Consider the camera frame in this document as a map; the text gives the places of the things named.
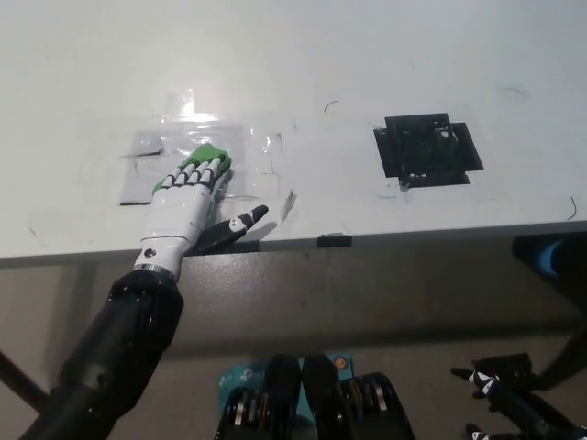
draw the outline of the transparent plastic sheet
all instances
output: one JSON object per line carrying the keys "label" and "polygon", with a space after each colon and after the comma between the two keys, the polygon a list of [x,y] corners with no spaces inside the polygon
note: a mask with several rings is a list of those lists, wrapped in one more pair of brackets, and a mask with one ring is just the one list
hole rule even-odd
{"label": "transparent plastic sheet", "polygon": [[220,188],[226,199],[280,197],[276,164],[282,152],[282,118],[271,114],[194,111],[193,91],[172,95],[157,126],[134,133],[120,203],[148,204],[155,184],[200,145],[228,152],[231,172]]}

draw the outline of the gray floor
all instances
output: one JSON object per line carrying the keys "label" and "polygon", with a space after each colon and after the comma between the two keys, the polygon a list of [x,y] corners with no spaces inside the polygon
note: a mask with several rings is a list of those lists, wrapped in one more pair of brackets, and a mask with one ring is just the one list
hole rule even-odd
{"label": "gray floor", "polygon": [[[48,388],[130,266],[1,270],[0,347]],[[211,439],[225,369],[276,351],[337,349],[353,355],[356,372],[392,379],[419,440],[462,438],[469,421],[508,429],[450,367],[528,351],[540,369],[580,320],[510,256],[509,240],[190,258],[181,290],[174,344],[113,440]],[[577,423],[587,419],[584,379],[547,394]],[[34,415],[0,388],[1,438],[16,439]]]}

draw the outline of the black robotic arm segment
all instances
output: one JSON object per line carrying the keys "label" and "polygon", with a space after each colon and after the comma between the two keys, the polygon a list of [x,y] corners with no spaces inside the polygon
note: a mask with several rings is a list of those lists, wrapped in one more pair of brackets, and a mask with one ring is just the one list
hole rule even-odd
{"label": "black robotic arm segment", "polygon": [[116,281],[21,440],[106,439],[147,387],[182,309],[175,281],[165,274],[134,270]]}

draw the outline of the white table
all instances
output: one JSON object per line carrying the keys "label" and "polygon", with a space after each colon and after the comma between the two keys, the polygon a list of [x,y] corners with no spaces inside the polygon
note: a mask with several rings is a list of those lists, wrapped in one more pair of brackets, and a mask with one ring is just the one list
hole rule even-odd
{"label": "white table", "polygon": [[[147,207],[118,206],[121,157],[188,88],[197,111],[293,121],[277,193],[221,206],[270,207],[261,250],[584,229],[585,23],[582,0],[7,3],[0,264],[135,255]],[[466,122],[485,170],[397,193],[372,129],[428,113]]]}

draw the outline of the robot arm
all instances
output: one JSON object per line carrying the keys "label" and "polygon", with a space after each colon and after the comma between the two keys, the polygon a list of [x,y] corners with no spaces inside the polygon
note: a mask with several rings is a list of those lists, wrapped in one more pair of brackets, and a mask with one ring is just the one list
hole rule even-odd
{"label": "robot arm", "polygon": [[520,434],[486,434],[477,425],[467,424],[471,440],[544,439],[582,440],[587,429],[576,426],[555,408],[530,391],[536,376],[526,354],[488,357],[474,361],[475,369],[453,368],[452,374],[472,382],[473,397],[486,398],[490,410],[508,417]]}
{"label": "robot arm", "polygon": [[137,404],[182,314],[176,283],[183,256],[235,241],[268,211],[260,206],[203,232],[214,190],[228,169],[223,160],[229,163],[226,154],[184,163],[163,180],[134,269],[113,284],[21,440],[105,440]]}

